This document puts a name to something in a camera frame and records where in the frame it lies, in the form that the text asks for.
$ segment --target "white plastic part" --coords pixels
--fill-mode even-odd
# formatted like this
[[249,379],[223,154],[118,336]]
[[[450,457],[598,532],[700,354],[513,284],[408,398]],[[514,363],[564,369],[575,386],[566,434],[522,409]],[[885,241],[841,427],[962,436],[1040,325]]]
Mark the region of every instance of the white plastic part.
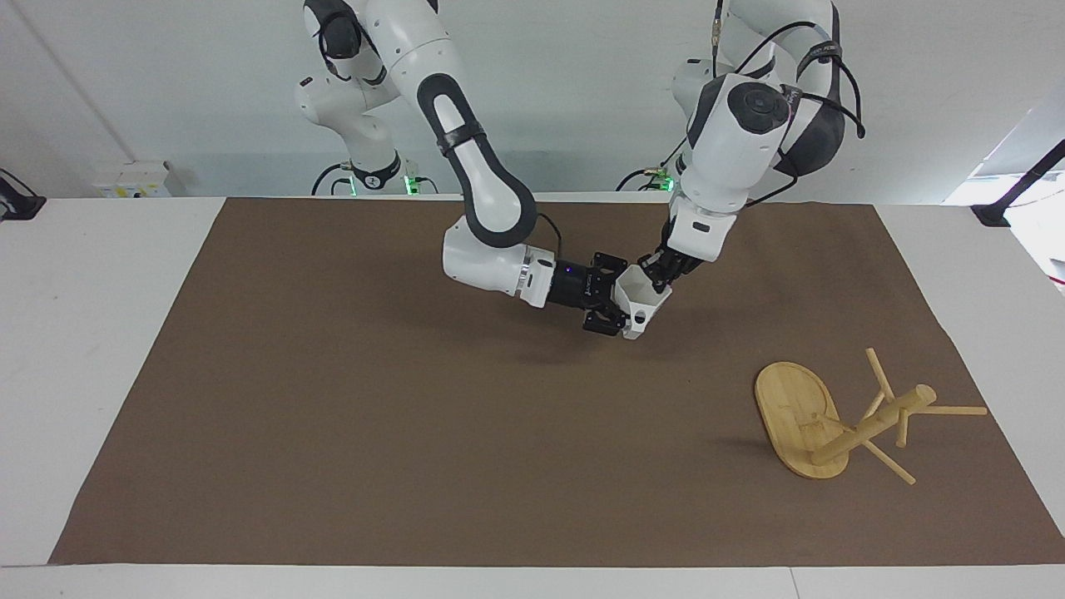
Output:
[[[455,108],[455,102],[447,96],[438,96],[433,106],[445,131],[458,129],[465,123]],[[477,221],[492,232],[502,233],[514,228],[522,216],[521,199],[488,166],[488,161],[477,143],[470,140],[456,147],[455,156],[470,178],[470,194],[473,197]]]
[[[394,88],[383,85],[361,88],[326,75],[305,79],[296,85],[295,97],[296,106],[308,120],[341,136],[356,167],[373,173],[388,168],[395,161],[395,142],[388,125],[376,116],[364,114],[394,99]],[[359,192],[407,193],[403,169],[379,189],[368,190],[360,183]]]
[[751,82],[755,80],[750,77],[725,76],[691,149],[688,169],[681,177],[679,192],[703,210],[727,214],[742,209],[748,192],[772,165],[787,132],[787,126],[761,135],[740,127],[728,108],[728,94],[737,85]]
[[[818,26],[818,29],[800,27],[775,39],[775,45],[790,54],[797,64],[806,55],[810,47],[832,38],[834,12],[830,0],[732,0],[728,13],[722,32],[721,51],[736,65],[754,49],[761,38],[781,27],[796,21],[810,21]],[[730,38],[728,30],[736,26],[754,31],[758,38],[749,38],[746,44],[733,43],[739,37]],[[727,45],[724,43],[726,39],[730,42]],[[814,61],[803,71],[802,77],[793,82],[805,92],[825,96],[832,86],[832,71],[833,65],[831,63],[821,64]],[[793,79],[793,76],[787,78],[788,81]],[[814,100],[804,99],[800,102],[799,110],[792,118],[791,128],[783,141],[784,151],[791,149],[791,145],[806,130],[820,108],[821,104]]]
[[444,233],[443,262],[444,273],[459,282],[517,295],[536,308],[546,304],[555,270],[555,255],[545,249],[525,244],[503,249],[485,245],[474,237],[465,216]]
[[526,245],[525,248],[525,264],[528,270],[519,296],[534,308],[543,308],[547,305],[547,293],[551,292],[551,281],[555,276],[555,254],[531,245]]
[[651,279],[640,266],[633,264],[626,269],[613,286],[615,304],[628,314],[628,323],[622,330],[622,337],[635,340],[643,335],[648,323],[672,294],[672,287],[667,287],[661,293],[655,291]]
[[700,210],[683,195],[670,203],[673,231],[667,245],[700,260],[714,262],[721,256],[725,238],[736,223],[735,214],[717,214]]
[[[356,13],[362,19],[389,72],[410,69],[410,64],[400,64],[405,62],[407,54],[431,42],[447,39],[447,32],[437,18],[437,13],[425,0],[370,0],[363,14],[358,10]],[[450,75],[447,69],[437,72]],[[411,99],[416,97],[407,92],[404,92],[404,96]]]

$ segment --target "white wall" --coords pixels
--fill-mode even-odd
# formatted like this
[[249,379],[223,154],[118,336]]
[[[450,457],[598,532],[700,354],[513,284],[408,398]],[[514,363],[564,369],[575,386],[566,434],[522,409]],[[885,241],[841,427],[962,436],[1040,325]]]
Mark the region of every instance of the white wall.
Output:
[[[7,99],[22,130],[69,168],[59,160],[6,162],[20,161],[46,193],[65,194],[70,188],[59,184],[60,173],[80,175],[93,162],[121,159],[126,145],[138,160],[169,160],[192,194],[307,193],[318,171],[344,156],[340,141],[304,122],[293,104],[295,82],[322,68],[300,4],[0,0]],[[1063,75],[1062,3],[836,4],[869,137],[849,136],[837,160],[790,192],[791,200],[939,201]],[[39,68],[47,55],[14,18],[14,6],[101,118],[71,84],[55,95],[63,87],[56,67]],[[653,7],[632,0],[442,0],[441,17],[504,162],[536,191],[584,191],[612,189],[681,139],[670,80],[685,59],[705,54],[711,12],[709,0]],[[380,112],[423,173],[456,190],[414,112],[400,103]],[[4,151],[0,158],[10,157]],[[38,164],[21,166],[27,162]]]

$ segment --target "black rubber band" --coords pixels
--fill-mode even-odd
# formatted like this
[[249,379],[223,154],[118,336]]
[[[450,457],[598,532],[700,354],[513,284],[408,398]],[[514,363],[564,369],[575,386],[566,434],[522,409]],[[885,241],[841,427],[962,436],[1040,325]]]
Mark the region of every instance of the black rubber band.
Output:
[[808,52],[806,52],[806,55],[803,56],[802,61],[799,62],[799,69],[796,71],[796,79],[802,77],[803,71],[806,70],[806,67],[814,61],[819,61],[824,64],[834,58],[843,58],[843,47],[839,45],[839,42],[830,39],[829,42],[814,46]]
[[474,120],[472,123],[463,124],[458,129],[453,129],[444,133],[443,139],[437,144],[437,147],[440,148],[440,153],[447,156],[455,151],[455,148],[461,146],[470,140],[484,135],[485,128],[480,126],[479,122]]
[[[367,190],[376,191],[379,189],[383,189],[386,183],[391,181],[393,177],[399,174],[402,167],[403,167],[403,161],[399,159],[399,152],[396,152],[396,158],[395,160],[392,161],[392,164],[386,166],[384,168],[381,168],[380,171],[374,171],[373,173],[371,173],[368,171],[362,171],[361,168],[351,168],[351,172],[355,173],[355,177],[360,181],[362,181],[362,184]],[[370,183],[366,182],[366,179],[371,177],[375,177],[377,179],[378,183],[376,185],[371,185]]]

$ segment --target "white table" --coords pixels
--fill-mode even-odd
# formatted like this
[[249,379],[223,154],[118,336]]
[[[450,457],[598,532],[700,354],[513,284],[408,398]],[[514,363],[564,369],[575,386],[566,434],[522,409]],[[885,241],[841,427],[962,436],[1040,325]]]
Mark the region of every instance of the white table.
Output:
[[[543,194],[543,201],[661,201]],[[317,568],[45,564],[222,198],[56,199],[0,224],[0,597],[1047,597],[1065,566]],[[1065,298],[964,208],[879,209],[1065,530]]]

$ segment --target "black stand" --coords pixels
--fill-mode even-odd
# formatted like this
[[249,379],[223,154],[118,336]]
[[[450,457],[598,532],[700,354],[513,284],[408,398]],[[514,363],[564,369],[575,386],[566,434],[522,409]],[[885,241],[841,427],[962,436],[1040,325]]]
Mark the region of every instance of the black stand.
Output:
[[987,206],[973,206],[972,212],[980,218],[985,227],[1009,227],[1010,222],[1005,220],[1005,210],[1029,190],[1036,181],[1042,179],[1054,167],[1055,164],[1065,158],[1065,140],[1062,140],[1050,153],[1043,157],[1031,171],[1025,174],[1017,181],[1017,184],[1002,196],[1002,199]]
[[48,201],[43,197],[24,196],[0,177],[0,196],[3,196],[7,211],[0,214],[0,221],[32,221]]

